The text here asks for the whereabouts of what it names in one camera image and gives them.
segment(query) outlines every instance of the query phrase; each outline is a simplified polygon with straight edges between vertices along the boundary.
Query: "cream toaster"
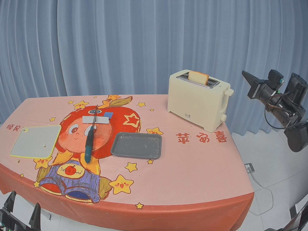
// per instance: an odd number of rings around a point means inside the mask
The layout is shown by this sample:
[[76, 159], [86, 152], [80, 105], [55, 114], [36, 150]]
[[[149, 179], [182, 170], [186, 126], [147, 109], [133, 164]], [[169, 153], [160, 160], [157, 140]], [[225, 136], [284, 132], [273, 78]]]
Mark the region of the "cream toaster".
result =
[[226, 120], [228, 100], [234, 91], [229, 83], [213, 77], [206, 85], [191, 81], [189, 72], [183, 70], [170, 76], [167, 111], [212, 133]]

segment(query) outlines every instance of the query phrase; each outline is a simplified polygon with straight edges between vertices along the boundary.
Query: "chinese characters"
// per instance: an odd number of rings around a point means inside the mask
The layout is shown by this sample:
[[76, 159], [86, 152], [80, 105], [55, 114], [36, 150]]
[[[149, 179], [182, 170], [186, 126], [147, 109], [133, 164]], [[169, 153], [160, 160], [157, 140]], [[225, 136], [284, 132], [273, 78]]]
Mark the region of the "chinese characters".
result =
[[[224, 131], [216, 131], [210, 136], [206, 133], [200, 132], [198, 135], [196, 135], [196, 137], [199, 139], [200, 142], [208, 143], [210, 142], [210, 137], [214, 135], [216, 136], [216, 139], [219, 143], [227, 142], [227, 137], [225, 136]], [[178, 138], [178, 142], [182, 144], [186, 144], [187, 142], [189, 142], [189, 133], [178, 133], [176, 134], [176, 136]]]
[[199, 139], [200, 142], [203, 142], [203, 143], [210, 142], [210, 139], [209, 139], [207, 134], [205, 134], [205, 133], [199, 133], [199, 134], [200, 135], [197, 135], [196, 137], [200, 138]]
[[179, 134], [176, 134], [176, 136], [179, 139], [178, 142], [182, 142], [183, 144], [185, 144], [186, 142], [189, 142], [188, 135], [189, 135], [189, 133], [184, 133], [184, 134], [179, 133]]
[[224, 132], [216, 131], [214, 133], [216, 134], [216, 139], [219, 143], [227, 142], [227, 137], [225, 137]]
[[[11, 130], [14, 127], [15, 124], [9, 124], [6, 129]], [[15, 126], [15, 128], [13, 129], [13, 131], [18, 132], [18, 129], [20, 129], [20, 126]]]

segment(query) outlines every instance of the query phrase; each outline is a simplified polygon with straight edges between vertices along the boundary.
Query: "knife handle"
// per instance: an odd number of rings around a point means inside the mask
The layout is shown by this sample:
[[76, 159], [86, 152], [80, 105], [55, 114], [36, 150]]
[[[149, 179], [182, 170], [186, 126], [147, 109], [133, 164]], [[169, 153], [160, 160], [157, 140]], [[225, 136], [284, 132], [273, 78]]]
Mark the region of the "knife handle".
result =
[[94, 139], [94, 128], [93, 126], [90, 128], [90, 131], [88, 132], [87, 140], [86, 140], [86, 151], [84, 154], [84, 160], [87, 164], [91, 161], [91, 154], [93, 149], [93, 139]]

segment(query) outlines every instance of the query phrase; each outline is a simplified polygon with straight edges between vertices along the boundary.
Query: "blue block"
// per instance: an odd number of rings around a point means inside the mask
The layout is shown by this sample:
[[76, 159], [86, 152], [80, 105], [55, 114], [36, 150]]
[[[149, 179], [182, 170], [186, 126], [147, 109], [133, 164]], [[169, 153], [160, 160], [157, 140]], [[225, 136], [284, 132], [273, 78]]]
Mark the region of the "blue block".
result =
[[109, 117], [109, 120], [111, 119], [112, 115], [113, 115], [113, 112], [105, 112], [104, 114], [105, 117]]

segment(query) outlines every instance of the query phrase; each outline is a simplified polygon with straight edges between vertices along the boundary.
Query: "white cutting board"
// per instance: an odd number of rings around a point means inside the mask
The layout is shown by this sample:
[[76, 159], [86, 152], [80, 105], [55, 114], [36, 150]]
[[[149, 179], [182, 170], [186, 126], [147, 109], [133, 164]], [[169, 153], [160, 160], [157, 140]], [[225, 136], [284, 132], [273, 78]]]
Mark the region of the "white cutting board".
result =
[[60, 131], [61, 125], [24, 127], [20, 131], [10, 155], [48, 159], [55, 148]]

